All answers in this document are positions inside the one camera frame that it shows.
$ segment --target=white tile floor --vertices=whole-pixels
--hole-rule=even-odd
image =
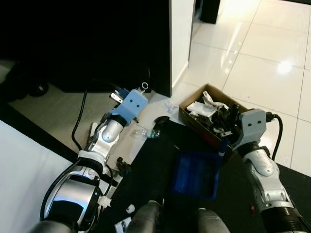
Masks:
[[[282,0],[222,0],[216,25],[197,25],[186,83],[210,83],[248,108],[279,114],[276,161],[311,176],[311,5]],[[278,123],[261,144],[270,151]]]

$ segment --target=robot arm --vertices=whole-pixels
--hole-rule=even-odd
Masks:
[[[40,222],[30,233],[91,232],[110,199],[100,189],[100,175],[107,172],[106,163],[119,134],[146,106],[143,83],[137,90],[119,89],[111,98],[118,106],[105,114],[93,132],[86,150],[67,168],[47,191],[40,213]]]
[[[233,144],[252,183],[256,205],[268,233],[304,233],[301,215],[279,179],[279,168],[258,143],[266,131],[266,113],[254,109],[239,116],[239,139]]]

